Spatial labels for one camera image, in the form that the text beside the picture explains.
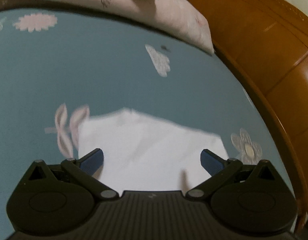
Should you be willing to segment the wooden headboard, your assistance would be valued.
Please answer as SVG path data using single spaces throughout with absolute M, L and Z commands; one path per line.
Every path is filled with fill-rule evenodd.
M 285 0 L 187 0 L 217 55 L 243 82 L 278 144 L 308 226 L 308 17 Z

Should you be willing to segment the pink floral folded quilt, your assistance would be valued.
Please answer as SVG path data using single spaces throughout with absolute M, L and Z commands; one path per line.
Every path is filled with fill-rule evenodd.
M 187 0 L 48 0 L 116 14 L 214 53 L 207 19 Z

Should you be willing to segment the white long-sleeve shirt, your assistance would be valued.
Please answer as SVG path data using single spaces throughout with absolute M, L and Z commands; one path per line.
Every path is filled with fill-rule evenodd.
M 204 149 L 228 159 L 219 135 L 181 126 L 123 108 L 89 118 L 78 127 L 78 155 L 100 148 L 104 154 L 97 180 L 118 193 L 186 193 L 210 178 L 201 166 Z

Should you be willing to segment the teal floral bed sheet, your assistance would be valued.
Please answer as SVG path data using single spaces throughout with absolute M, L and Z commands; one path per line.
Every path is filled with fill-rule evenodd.
M 229 158 L 247 132 L 257 159 L 289 175 L 262 117 L 216 56 L 108 14 L 0 12 L 0 239 L 6 203 L 36 159 L 78 155 L 78 127 L 123 108 L 219 135 Z

